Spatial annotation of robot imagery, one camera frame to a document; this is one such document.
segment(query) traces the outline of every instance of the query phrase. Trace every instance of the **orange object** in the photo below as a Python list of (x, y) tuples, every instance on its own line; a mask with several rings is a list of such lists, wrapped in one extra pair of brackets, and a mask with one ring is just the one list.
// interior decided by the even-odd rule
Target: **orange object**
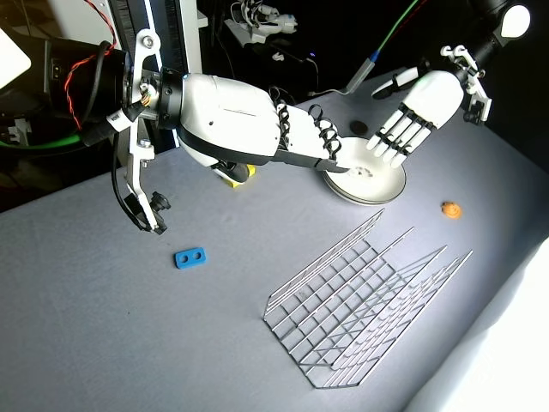
[(454, 202), (444, 202), (443, 213), (450, 219), (459, 219), (462, 217), (462, 207)]

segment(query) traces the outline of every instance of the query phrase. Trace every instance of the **metal wire basket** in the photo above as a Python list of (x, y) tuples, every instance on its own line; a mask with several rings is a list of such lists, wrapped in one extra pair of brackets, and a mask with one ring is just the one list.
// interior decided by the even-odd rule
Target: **metal wire basket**
[(404, 330), (473, 253), (432, 273), (441, 247), (395, 270), (366, 235), (383, 210), (277, 289), (263, 320), (319, 389), (360, 385)]

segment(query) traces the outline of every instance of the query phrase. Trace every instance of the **red wire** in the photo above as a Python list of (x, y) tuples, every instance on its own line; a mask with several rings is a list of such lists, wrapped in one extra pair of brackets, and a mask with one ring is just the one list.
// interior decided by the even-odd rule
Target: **red wire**
[[(114, 33), (114, 28), (112, 27), (112, 24), (109, 22), (109, 19), (105, 15), (105, 13), (103, 13), (101, 10), (99, 10), (95, 4), (91, 3), (90, 0), (84, 0), (84, 2), (89, 4), (89, 6), (92, 9), (94, 9), (100, 15), (101, 19), (103, 19), (103, 21), (105, 21), (105, 23), (109, 27), (109, 30), (111, 31), (112, 44), (109, 45), (109, 48), (106, 49), (106, 51), (105, 51), (105, 56), (108, 56), (114, 50), (115, 45), (117, 45), (117, 37)], [(78, 69), (80, 66), (82, 66), (84, 64), (87, 64), (87, 63), (91, 62), (95, 58), (97, 58), (97, 54), (92, 54), (91, 56), (89, 56), (87, 58), (84, 58), (83, 60), (80, 60), (79, 62), (74, 63), (72, 65), (72, 67), (70, 68), (69, 74), (67, 75), (67, 78), (65, 79), (65, 83), (63, 85), (63, 90), (67, 94), (67, 104), (69, 105), (69, 112), (70, 112), (72, 118), (75, 120), (76, 128), (78, 130), (82, 130), (82, 126), (81, 126), (80, 120), (78, 120), (78, 117), (76, 116), (75, 108), (73, 107), (72, 99), (70, 97), (70, 92), (69, 92), (69, 85), (70, 85), (70, 81), (73, 78), (73, 75), (75, 74), (76, 69)]]
[(427, 3), (428, 1), (429, 0), (422, 0), (421, 3), (418, 4), (418, 7), (415, 8), (415, 10), (412, 12), (412, 14), (409, 15), (407, 17), (407, 19), (396, 29), (396, 31), (393, 33), (393, 35), (391, 37), (389, 37), (389, 41), (391, 41), (398, 34), (398, 32), (400, 32), (404, 28), (404, 26), (406, 26), (408, 24), (408, 22), (410, 20), (412, 20), (412, 17), (414, 17), (415, 14), (419, 11), (419, 9), (421, 9), (423, 7), (423, 5), (425, 3)]

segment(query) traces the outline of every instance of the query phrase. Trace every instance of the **blue block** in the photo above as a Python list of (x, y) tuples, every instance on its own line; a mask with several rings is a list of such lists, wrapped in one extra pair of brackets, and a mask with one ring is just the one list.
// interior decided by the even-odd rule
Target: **blue block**
[(188, 251), (179, 251), (173, 256), (178, 269), (187, 269), (206, 263), (206, 252), (201, 247), (189, 249)]

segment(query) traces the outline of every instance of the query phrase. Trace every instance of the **plate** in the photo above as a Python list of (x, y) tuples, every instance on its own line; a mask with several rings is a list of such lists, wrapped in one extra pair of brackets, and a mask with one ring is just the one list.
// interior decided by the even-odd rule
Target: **plate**
[(377, 205), (394, 200), (404, 190), (406, 173), (383, 163), (368, 150), (368, 141), (361, 137), (341, 139), (337, 163), (349, 170), (345, 173), (323, 172), (329, 188), (349, 202)]

